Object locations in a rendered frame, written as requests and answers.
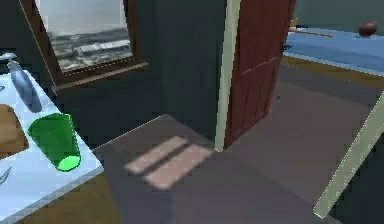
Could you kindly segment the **grey spray bottle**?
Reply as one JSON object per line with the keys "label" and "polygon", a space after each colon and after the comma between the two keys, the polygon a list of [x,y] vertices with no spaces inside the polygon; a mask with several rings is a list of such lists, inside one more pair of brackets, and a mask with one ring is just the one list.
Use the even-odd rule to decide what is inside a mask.
{"label": "grey spray bottle", "polygon": [[28,74],[22,69],[20,64],[15,61],[15,58],[16,55],[14,53],[3,53],[0,55],[0,61],[7,62],[11,81],[23,103],[32,113],[41,112],[42,105],[38,93]]}

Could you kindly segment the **red brown room door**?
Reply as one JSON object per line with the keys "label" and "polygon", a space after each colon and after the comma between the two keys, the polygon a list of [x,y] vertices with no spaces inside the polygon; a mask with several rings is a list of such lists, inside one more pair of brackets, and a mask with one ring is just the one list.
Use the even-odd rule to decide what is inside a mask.
{"label": "red brown room door", "polygon": [[241,0],[224,146],[268,115],[296,0]]}

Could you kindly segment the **brown framed window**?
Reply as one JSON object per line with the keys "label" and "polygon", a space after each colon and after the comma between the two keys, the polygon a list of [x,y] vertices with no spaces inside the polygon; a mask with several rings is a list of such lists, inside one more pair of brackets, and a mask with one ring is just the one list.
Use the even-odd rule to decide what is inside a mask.
{"label": "brown framed window", "polygon": [[148,66],[137,0],[18,0],[52,80],[63,91]]}

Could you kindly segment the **green cup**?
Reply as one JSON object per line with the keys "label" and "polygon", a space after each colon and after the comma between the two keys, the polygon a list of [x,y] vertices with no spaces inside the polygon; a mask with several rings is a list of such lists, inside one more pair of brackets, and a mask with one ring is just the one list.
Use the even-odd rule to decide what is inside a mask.
{"label": "green cup", "polygon": [[69,114],[52,113],[38,118],[27,133],[58,171],[69,172],[80,165],[81,155]]}

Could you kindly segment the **blue bed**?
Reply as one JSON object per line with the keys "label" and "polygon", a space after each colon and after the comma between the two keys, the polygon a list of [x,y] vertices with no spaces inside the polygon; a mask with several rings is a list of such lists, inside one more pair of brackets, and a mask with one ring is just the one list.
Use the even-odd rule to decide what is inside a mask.
{"label": "blue bed", "polygon": [[299,30],[333,38],[288,33],[283,62],[287,65],[367,86],[384,88],[384,36],[320,28]]}

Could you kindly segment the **white top wooden counter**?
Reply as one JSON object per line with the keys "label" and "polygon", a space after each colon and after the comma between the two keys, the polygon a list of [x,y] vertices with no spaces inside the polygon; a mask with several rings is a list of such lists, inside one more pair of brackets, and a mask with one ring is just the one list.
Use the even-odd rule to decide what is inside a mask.
{"label": "white top wooden counter", "polygon": [[[39,113],[32,113],[25,106],[9,74],[0,75],[0,86],[4,88],[0,91],[0,104],[14,109],[24,131],[34,120],[59,111],[38,83],[33,86],[42,104]],[[0,224],[16,223],[71,190],[83,187],[104,171],[81,138],[77,139],[81,163],[70,172],[57,170],[33,140],[28,143],[28,149],[0,160],[0,176],[9,173],[6,180],[0,182]]]}

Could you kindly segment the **brown bread loaf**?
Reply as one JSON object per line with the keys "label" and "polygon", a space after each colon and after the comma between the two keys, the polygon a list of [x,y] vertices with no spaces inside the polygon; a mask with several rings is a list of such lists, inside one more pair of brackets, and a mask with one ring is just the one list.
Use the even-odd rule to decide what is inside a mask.
{"label": "brown bread loaf", "polygon": [[28,147],[28,140],[14,109],[7,104],[0,104],[0,160]]}

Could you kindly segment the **dark red ball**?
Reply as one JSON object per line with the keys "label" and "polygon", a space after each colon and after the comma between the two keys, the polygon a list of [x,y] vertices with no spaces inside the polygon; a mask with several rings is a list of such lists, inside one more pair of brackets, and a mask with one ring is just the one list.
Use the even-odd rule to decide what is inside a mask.
{"label": "dark red ball", "polygon": [[358,28],[358,33],[361,37],[370,37],[377,32],[377,23],[375,21],[368,21],[362,23]]}

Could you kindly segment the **grey thin utensil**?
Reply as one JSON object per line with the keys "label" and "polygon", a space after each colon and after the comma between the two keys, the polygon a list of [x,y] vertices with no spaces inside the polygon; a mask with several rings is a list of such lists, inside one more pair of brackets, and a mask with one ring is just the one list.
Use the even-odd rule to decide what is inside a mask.
{"label": "grey thin utensil", "polygon": [[12,167],[9,167],[1,176],[0,176],[0,185],[2,185],[3,183],[5,183],[5,181],[7,180],[10,172],[12,170]]}

